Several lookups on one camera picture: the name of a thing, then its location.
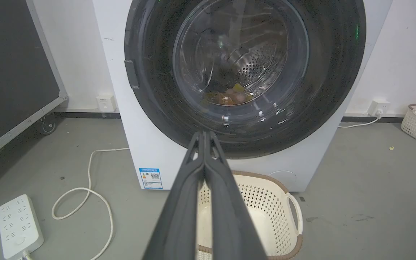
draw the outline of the electrical socket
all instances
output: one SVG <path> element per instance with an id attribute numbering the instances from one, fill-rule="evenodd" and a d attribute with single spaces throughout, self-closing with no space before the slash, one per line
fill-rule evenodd
<path id="1" fill-rule="evenodd" d="M 33 203 L 27 195 L 0 206 L 0 235 L 3 256 L 8 260 L 23 258 L 23 252 L 33 252 L 43 242 Z"/>
<path id="2" fill-rule="evenodd" d="M 96 100 L 101 112 L 114 112 L 117 109 L 115 97 L 112 94 L 100 94 Z"/>
<path id="3" fill-rule="evenodd" d="M 373 117 L 377 116 L 378 110 L 382 111 L 382 114 L 386 114 L 391 105 L 390 102 L 387 102 L 384 99 L 374 99 L 368 108 L 367 113 Z"/>

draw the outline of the white wall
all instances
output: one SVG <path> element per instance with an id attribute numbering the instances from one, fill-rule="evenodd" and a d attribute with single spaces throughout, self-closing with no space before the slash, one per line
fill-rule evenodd
<path id="1" fill-rule="evenodd" d="M 69 100 L 61 110 L 98 112 L 96 97 L 113 93 L 90 0 L 33 0 Z"/>
<path id="2" fill-rule="evenodd" d="M 391 102 L 388 116 L 416 103 L 416 0 L 394 0 L 346 116 L 366 116 L 374 98 Z"/>

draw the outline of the caster wheel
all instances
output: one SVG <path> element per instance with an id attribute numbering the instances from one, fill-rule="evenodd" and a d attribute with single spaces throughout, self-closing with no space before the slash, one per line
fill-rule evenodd
<path id="1" fill-rule="evenodd" d="M 53 115 L 45 115 L 37 124 L 38 132 L 42 135 L 51 135 L 57 128 L 56 118 Z"/>

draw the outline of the power strip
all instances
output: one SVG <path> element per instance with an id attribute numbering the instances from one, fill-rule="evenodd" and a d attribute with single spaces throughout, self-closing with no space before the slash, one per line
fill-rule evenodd
<path id="1" fill-rule="evenodd" d="M 27 195 L 18 196 L 0 206 L 0 234 L 3 256 L 7 260 L 21 260 L 41 247 L 43 234 Z"/>

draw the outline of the black baseboard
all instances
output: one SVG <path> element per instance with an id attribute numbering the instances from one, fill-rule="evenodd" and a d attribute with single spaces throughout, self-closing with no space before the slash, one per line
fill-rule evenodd
<path id="1" fill-rule="evenodd" d="M 368 123 L 375 120 L 376 117 L 343 117 L 341 122 L 346 123 Z M 377 123 L 402 123 L 403 117 L 382 117 Z"/>
<path id="2" fill-rule="evenodd" d="M 54 112 L 56 117 L 60 118 L 107 118 L 119 120 L 120 113 L 89 113 L 89 112 Z M 348 123 L 368 123 L 375 120 L 376 117 L 343 117 L 341 122 Z M 402 123 L 402 117 L 383 117 L 378 120 L 379 123 Z"/>
<path id="3" fill-rule="evenodd" d="M 90 112 L 54 112 L 59 118 L 105 118 L 111 120 L 120 120 L 120 113 L 90 113 Z"/>

